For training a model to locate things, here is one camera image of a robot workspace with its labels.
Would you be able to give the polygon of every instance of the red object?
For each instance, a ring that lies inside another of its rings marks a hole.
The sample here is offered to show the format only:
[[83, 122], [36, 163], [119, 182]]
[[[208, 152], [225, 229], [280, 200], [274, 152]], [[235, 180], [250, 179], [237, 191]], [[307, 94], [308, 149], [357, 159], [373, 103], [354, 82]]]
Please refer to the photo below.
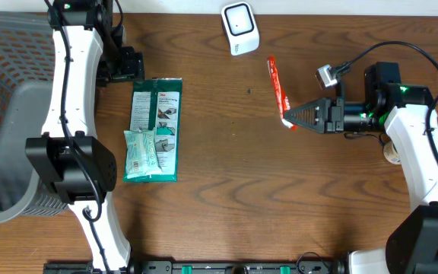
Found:
[[289, 129], [296, 129], [293, 123], [285, 120], [284, 113], [290, 109], [290, 103], [288, 103], [287, 95], [280, 86], [280, 79], [278, 78], [278, 70], [274, 56], [268, 57], [268, 72], [270, 74], [271, 83], [273, 84], [273, 90], [275, 91], [275, 97], [277, 98], [278, 111], [280, 112], [281, 122]]

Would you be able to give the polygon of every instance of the white square with black border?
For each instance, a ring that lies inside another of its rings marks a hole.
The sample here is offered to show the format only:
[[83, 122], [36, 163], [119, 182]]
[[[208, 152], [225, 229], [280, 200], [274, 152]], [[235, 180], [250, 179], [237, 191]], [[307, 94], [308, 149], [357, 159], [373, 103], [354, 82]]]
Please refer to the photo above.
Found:
[[233, 56], [249, 53], [259, 46], [259, 32], [251, 6], [237, 2], [222, 9], [222, 25]]

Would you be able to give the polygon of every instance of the basket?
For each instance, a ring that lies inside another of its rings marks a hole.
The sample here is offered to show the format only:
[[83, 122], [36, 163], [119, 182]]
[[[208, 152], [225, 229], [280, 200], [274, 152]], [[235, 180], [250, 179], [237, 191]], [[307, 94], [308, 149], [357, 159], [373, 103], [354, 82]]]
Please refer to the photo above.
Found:
[[0, 12], [0, 223], [67, 209], [40, 181], [24, 153], [40, 137], [55, 63], [46, 16]]

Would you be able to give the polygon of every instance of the small plastic packet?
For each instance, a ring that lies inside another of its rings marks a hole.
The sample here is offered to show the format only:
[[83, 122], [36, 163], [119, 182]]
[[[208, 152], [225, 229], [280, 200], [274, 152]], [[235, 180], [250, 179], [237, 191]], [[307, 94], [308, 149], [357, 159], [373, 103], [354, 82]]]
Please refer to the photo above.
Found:
[[293, 123], [288, 122], [283, 118], [284, 113], [290, 109], [290, 103], [283, 88], [280, 86], [280, 79], [278, 78], [278, 70], [274, 56], [268, 57], [268, 72], [270, 74], [271, 83], [273, 84], [273, 90], [277, 98], [278, 111], [280, 112], [281, 122], [289, 129], [295, 130], [296, 126]]
[[155, 150], [155, 131], [142, 130], [133, 132], [125, 130], [126, 168], [125, 179], [161, 174]]

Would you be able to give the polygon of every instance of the wooden tabletop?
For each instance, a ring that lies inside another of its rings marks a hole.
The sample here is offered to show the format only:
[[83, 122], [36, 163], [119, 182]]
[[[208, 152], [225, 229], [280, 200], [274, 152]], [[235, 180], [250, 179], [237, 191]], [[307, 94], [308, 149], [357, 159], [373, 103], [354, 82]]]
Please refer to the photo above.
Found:
[[[438, 61], [438, 18], [257, 16], [260, 47], [229, 53], [218, 15], [125, 14], [128, 45], [144, 54], [147, 78], [182, 77], [177, 183], [123, 183], [116, 211], [135, 255], [175, 260], [295, 260], [381, 247], [408, 216], [402, 168], [378, 142], [345, 140], [282, 125], [266, 58], [277, 58], [293, 107], [319, 97], [314, 73], [367, 47], [404, 40]], [[363, 70], [399, 62], [402, 81], [438, 91], [420, 54], [386, 46], [345, 77], [348, 100], [363, 100]], [[97, 134], [124, 168], [132, 84], [100, 92]], [[0, 225], [0, 272], [41, 273], [51, 260], [91, 260], [71, 212]]]

